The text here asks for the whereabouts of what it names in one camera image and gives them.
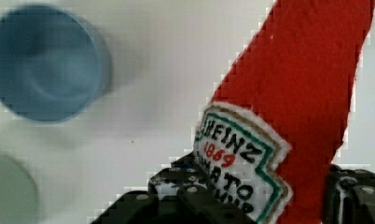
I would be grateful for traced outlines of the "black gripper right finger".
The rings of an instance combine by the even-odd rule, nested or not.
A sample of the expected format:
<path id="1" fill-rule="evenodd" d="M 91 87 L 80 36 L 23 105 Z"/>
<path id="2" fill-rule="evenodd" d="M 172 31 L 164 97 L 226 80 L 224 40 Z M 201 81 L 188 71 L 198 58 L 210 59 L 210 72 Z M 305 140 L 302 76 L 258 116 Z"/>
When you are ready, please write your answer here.
<path id="1" fill-rule="evenodd" d="M 323 224 L 375 224 L 375 173 L 364 169 L 330 168 Z"/>

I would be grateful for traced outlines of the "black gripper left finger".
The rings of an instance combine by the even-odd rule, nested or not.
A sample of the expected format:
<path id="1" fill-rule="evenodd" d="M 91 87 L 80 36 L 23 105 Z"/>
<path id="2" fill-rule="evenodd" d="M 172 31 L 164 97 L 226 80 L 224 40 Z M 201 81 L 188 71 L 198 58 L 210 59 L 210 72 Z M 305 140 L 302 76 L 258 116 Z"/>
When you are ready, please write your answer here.
<path id="1" fill-rule="evenodd" d="M 256 224 L 232 198 L 215 190 L 221 170 L 192 154 L 151 177 L 148 190 L 123 194 L 91 224 Z"/>

